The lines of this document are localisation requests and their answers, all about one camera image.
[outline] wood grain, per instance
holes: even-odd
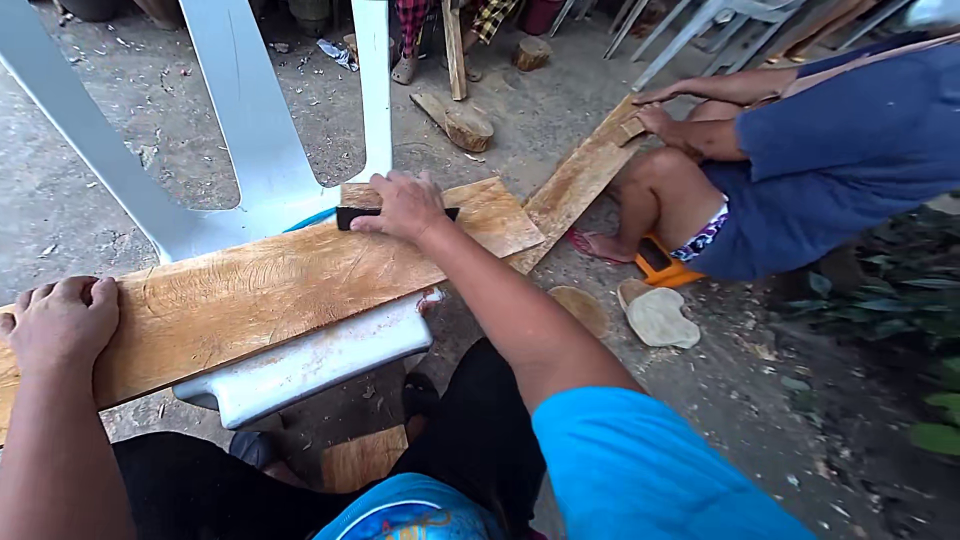
[[[633,94],[623,98],[523,206],[546,240],[536,248],[508,257],[507,262],[514,268],[524,274],[533,270],[639,149],[639,139],[622,148],[616,146],[620,124],[637,111],[631,104],[633,98]]]
[[[457,223],[498,257],[543,241],[498,178],[455,187]],[[417,248],[333,224],[134,272],[120,326],[94,367],[97,405],[118,405],[444,280]],[[0,308],[11,311],[12,306]],[[0,345],[0,443],[19,384]]]
[[[386,478],[406,449],[406,429],[396,426],[324,450],[324,492],[349,493]]]
[[[464,64],[464,43],[460,34],[460,8],[450,5],[450,0],[442,0],[441,11],[444,14],[444,36],[446,39],[446,60],[450,72],[450,97],[453,101],[467,99],[467,69]]]

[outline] wood block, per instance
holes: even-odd
[[[620,124],[620,129],[614,132],[616,145],[622,147],[630,142],[635,136],[640,135],[645,131],[647,131],[647,129],[643,127],[643,122],[640,122],[639,118],[631,118]]]
[[[498,257],[543,241],[497,178],[444,200]],[[120,324],[94,365],[94,398],[100,408],[124,403],[443,280],[415,246],[335,224],[134,272],[117,280]],[[0,344],[0,443],[19,378]]]
[[[483,152],[493,139],[493,124],[479,110],[458,103],[445,107],[433,94],[410,94],[410,99],[444,130],[454,144],[470,150]]]
[[[407,450],[403,426],[364,435],[332,446],[321,455],[325,493],[349,493],[386,478]]]
[[[553,49],[539,37],[528,36],[520,40],[514,51],[513,62],[520,71],[533,71],[543,66]]]

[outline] wooden stick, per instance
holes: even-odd
[[[616,146],[620,124],[636,112],[633,98],[633,94],[623,98],[523,206],[546,240],[506,258],[518,271],[527,274],[540,262],[639,149],[637,138],[622,148]]]
[[[467,73],[464,68],[464,43],[460,35],[460,8],[450,8],[450,0],[443,0],[446,60],[450,71],[450,97],[453,101],[467,98]]]

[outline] white plastic chair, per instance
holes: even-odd
[[[640,55],[666,30],[666,27],[677,18],[677,15],[679,15],[689,3],[690,0],[682,0],[677,7],[663,19],[660,25],[654,29],[650,36],[640,43],[640,46],[637,47],[634,54],[630,57],[630,60],[636,61],[639,59]],[[646,70],[644,70],[636,82],[634,82],[633,91],[640,91],[646,86],[691,39],[701,34],[706,28],[713,24],[713,17],[723,10],[733,10],[737,13],[733,20],[727,23],[728,25],[734,25],[732,28],[733,31],[739,30],[747,21],[747,18],[771,23],[767,31],[760,38],[756,39],[743,52],[740,59],[733,64],[731,69],[728,70],[728,73],[733,73],[733,71],[737,71],[743,67],[756,51],[773,36],[780,26],[797,12],[803,3],[804,0],[707,0],[707,2],[694,13],[693,17],[680,30],[677,36],[670,41],[670,44],[647,66]],[[732,34],[733,32],[721,31],[722,40],[726,41]],[[721,44],[722,43],[715,42],[713,47],[718,48]]]
[[[172,200],[124,146],[27,0],[0,2],[0,61],[150,239],[163,263],[282,233],[340,200],[339,187],[324,188],[313,176],[248,1],[181,0],[181,5],[240,188],[234,209],[186,209]],[[349,182],[366,182],[393,166],[387,17],[387,2],[353,0],[367,163]],[[408,295],[179,384],[174,393],[197,405],[218,404],[224,427],[238,428],[340,380],[425,350],[432,336],[419,306],[442,297],[432,288]],[[321,364],[337,367],[320,369]]]

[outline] checkered fabric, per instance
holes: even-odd
[[[496,29],[500,28],[500,23],[507,18],[517,2],[519,0],[483,0],[480,11],[473,17],[470,29],[480,36],[481,41],[490,45]]]
[[[400,19],[403,33],[403,56],[410,58],[420,41],[423,21],[433,7],[434,0],[396,0],[396,16]]]

